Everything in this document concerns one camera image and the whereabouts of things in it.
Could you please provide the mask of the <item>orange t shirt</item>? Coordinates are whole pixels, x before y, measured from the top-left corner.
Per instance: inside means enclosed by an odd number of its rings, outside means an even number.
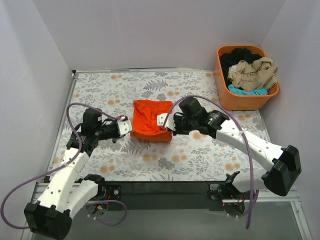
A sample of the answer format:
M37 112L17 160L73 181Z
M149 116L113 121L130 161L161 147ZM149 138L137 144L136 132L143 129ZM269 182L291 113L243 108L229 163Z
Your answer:
M148 99L133 101L132 138L152 142L171 142L172 133L161 130L157 124L157 116L168 113L172 108L171 101L152 101Z

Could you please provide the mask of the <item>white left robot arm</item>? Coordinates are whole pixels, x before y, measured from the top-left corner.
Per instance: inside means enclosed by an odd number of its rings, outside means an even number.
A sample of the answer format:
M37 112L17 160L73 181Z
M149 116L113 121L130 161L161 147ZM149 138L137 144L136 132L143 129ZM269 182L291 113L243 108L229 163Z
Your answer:
M35 203L28 203L24 215L29 230L55 240L63 240L69 233L74 216L89 201L96 202L97 208L106 209L109 205L110 190L101 175L89 174L80 180L73 190L77 177L90 159L99 141L116 140L132 131L131 121L126 116L107 116L89 107L85 110L82 123L72 127L72 134L66 144L61 164L46 189Z

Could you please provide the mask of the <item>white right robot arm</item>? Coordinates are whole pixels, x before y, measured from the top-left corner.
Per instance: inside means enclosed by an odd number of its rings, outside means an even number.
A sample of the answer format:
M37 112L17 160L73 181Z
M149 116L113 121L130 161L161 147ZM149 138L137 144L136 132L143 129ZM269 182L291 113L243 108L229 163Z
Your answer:
M181 115L174 115L174 135L187 135L199 131L245 153L249 164L258 162L262 169L248 173L236 171L226 176L217 189L232 199L250 190L269 190L278 196L286 196L302 172L300 154L296 147L273 144L243 129L235 118L224 110L207 111L193 97L184 97L177 103Z

